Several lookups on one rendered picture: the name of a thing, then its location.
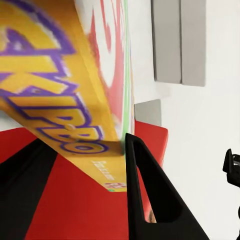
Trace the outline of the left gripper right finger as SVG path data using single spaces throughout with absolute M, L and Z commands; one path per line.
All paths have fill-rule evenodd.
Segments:
M 210 240 L 162 166 L 138 136 L 125 136 L 129 240 Z M 139 168 L 156 223 L 145 220 Z

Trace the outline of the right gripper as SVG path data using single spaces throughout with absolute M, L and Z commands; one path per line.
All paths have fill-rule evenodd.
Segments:
M 231 148 L 227 150 L 224 158 L 223 171 L 226 172 L 227 182 L 240 187 L 240 165 L 233 161 Z

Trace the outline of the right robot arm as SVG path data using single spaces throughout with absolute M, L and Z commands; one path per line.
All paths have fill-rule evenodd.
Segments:
M 222 170 L 226 172 L 228 183 L 240 187 L 240 155 L 232 154 L 231 148 L 228 149 L 225 154 Z M 240 218 L 240 207 L 238 210 L 238 216 Z M 240 240 L 240 231 L 236 240 Z

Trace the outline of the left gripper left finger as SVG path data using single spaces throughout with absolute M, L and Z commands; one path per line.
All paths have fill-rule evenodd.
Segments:
M 59 153 L 37 138 L 0 164 L 0 240 L 24 240 Z

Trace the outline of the board game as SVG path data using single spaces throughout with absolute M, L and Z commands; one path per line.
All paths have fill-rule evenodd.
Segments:
M 108 191 L 127 192 L 128 0 L 0 0 L 0 110 Z

